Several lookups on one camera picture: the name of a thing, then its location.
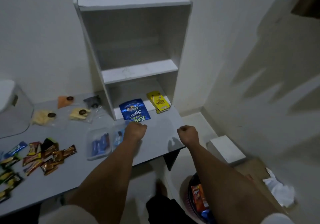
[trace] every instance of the foot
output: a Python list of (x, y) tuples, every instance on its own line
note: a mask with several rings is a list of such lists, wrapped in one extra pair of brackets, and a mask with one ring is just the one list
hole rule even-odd
[(156, 195), (160, 194), (165, 197), (168, 197), (167, 188), (165, 187), (165, 185), (162, 183), (162, 181), (160, 179), (158, 179), (157, 182), (155, 183), (155, 187), (156, 187), (156, 191), (155, 191)]

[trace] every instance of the gray table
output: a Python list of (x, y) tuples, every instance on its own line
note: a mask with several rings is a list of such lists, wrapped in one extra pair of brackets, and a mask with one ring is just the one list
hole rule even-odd
[[(82, 104), (82, 100), (89, 96), (93, 96), (93, 94), (78, 95), (75, 97), (75, 103)], [(56, 111), (57, 117), (60, 119), (67, 117), (71, 110), (71, 107), (65, 107), (57, 111), (56, 100), (37, 104), (35, 108), (52, 109)], [(150, 117), (150, 120), (143, 122), (148, 125), (148, 129), (142, 139), (139, 151), (133, 159), (133, 166), (164, 156), (170, 170), (179, 150), (184, 148), (176, 132), (176, 129), (183, 125), (182, 118), (173, 106), (169, 111), (162, 114), (156, 114), (155, 111), (152, 111)], [(94, 119), (91, 124), (68, 120), (60, 120), (59, 122), (58, 127), (32, 125), (22, 134), (0, 139), (0, 150), (4, 152), (11, 150), (20, 141), (27, 143), (43, 142), (47, 137), (52, 137), (58, 141), (60, 149), (65, 149), (74, 144), (78, 151), (75, 155), (67, 158), (64, 164), (59, 165), (58, 169), (48, 176), (44, 176), (39, 168), (29, 177), (26, 177), (24, 182), (12, 191), (11, 198), (0, 204), (0, 216), (78, 187), (86, 176), (104, 160), (104, 158), (95, 161), (86, 159), (87, 132), (92, 129), (112, 127), (123, 123), (124, 120), (114, 121), (107, 113), (104, 113), (102, 117)], [(28, 150), (29, 148), (26, 147), (21, 152), (21, 156), (24, 157)], [(21, 172), (23, 169), (22, 161), (16, 163), (13, 169)]]

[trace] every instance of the forearm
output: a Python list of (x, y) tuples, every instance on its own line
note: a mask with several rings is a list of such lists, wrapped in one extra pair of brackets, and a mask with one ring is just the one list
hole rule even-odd
[(92, 214), (99, 223), (119, 223), (129, 185), (134, 144), (123, 141), (82, 182), (68, 202)]
[(260, 223), (275, 207), (242, 174), (196, 144), (190, 153), (206, 200), (219, 223)]

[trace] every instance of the white floor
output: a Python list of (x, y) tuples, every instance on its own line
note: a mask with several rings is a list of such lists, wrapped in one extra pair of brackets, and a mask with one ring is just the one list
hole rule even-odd
[[(202, 114), (195, 113), (183, 117), (186, 125), (195, 126), (199, 132), (200, 144), (208, 146), (212, 150), (212, 144), (207, 144), (210, 139), (216, 138), (217, 135), (207, 123)], [(175, 198), (176, 201), (185, 209), (183, 199), (187, 190), (189, 179), (196, 169), (188, 149), (182, 149), (177, 157), (171, 171), (169, 172), (163, 157), (150, 161), (146, 164), (139, 165), (132, 170), (126, 206), (122, 215), (121, 224), (145, 224), (148, 222), (148, 212), (146, 202), (154, 195), (155, 182), (159, 178), (166, 185), (168, 197)], [(52, 198), (45, 201), (41, 206), (39, 224), (44, 224), (54, 215), (55, 210), (59, 207), (58, 200)]]

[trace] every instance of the hand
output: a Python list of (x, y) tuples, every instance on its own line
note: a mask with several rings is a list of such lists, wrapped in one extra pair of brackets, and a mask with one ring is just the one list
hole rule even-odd
[(138, 143), (144, 137), (146, 130), (146, 125), (130, 122), (124, 131), (123, 140)]
[(199, 145), (199, 135), (198, 131), (195, 129), (194, 126), (181, 126), (177, 129), (179, 138), (188, 149), (192, 146)]

